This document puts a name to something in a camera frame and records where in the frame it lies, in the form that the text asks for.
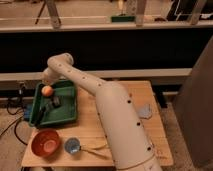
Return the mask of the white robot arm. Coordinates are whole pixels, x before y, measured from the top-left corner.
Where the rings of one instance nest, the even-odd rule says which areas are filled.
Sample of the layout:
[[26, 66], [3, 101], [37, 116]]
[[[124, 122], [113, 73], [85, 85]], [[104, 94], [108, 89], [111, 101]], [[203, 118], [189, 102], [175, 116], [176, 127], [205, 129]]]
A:
[[126, 88], [76, 69], [73, 63], [69, 53], [50, 57], [43, 83], [51, 85], [64, 76], [95, 97], [116, 171], [162, 171]]

